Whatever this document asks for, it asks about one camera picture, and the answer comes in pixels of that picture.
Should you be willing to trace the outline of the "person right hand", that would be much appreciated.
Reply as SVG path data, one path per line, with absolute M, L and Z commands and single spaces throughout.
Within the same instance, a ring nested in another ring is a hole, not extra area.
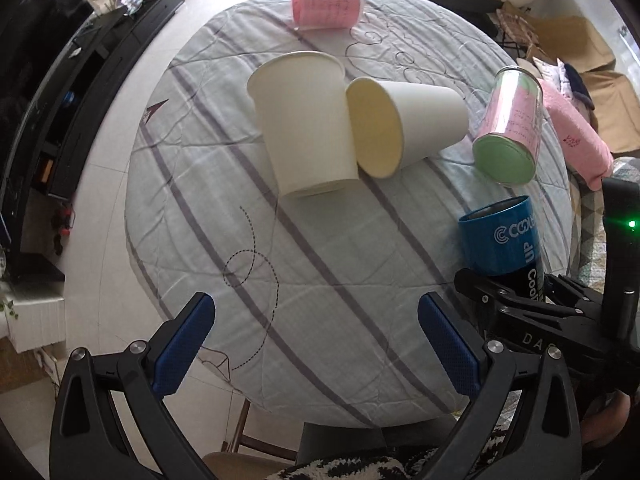
M 602 411 L 586 417 L 580 423 L 582 444 L 596 448 L 611 443 L 624 429 L 631 408 L 631 398 L 616 392 L 612 401 Z

